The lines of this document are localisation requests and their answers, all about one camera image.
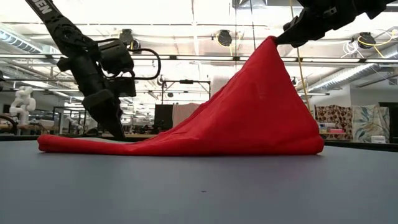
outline gray table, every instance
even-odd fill
[[[45,154],[0,142],[0,223],[398,223],[398,153]]]

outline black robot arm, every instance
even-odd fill
[[[69,19],[61,14],[52,0],[26,0],[41,18],[62,54],[58,68],[70,70],[84,94],[83,106],[102,127],[114,137],[123,138],[120,96],[136,96],[134,80],[155,79],[160,74],[160,57],[151,49],[129,49],[150,51],[158,59],[157,74],[149,78],[136,78],[126,43],[120,39],[94,41],[83,35]],[[111,76],[105,76],[103,70]],[[131,77],[118,77],[129,72]]]
[[[304,7],[299,16],[284,25],[278,44],[300,47],[309,40],[318,40],[329,30],[337,30],[366,13],[374,19],[387,4],[395,0],[298,0]]]

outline table surface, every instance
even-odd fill
[[[398,223],[398,153],[49,154],[0,142],[0,223]]]

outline red cloth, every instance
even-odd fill
[[[290,81],[275,38],[188,119],[152,139],[115,144],[43,135],[44,152],[129,156],[299,155],[322,152],[318,126]]]

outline patterned fabric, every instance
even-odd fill
[[[353,106],[353,133],[354,142],[372,141],[372,136],[384,136],[386,142],[390,138],[389,108],[379,105]]]
[[[351,108],[337,105],[316,106],[317,121],[320,123],[335,123],[336,128],[343,129],[346,134],[329,134],[325,140],[351,141],[352,114]]]

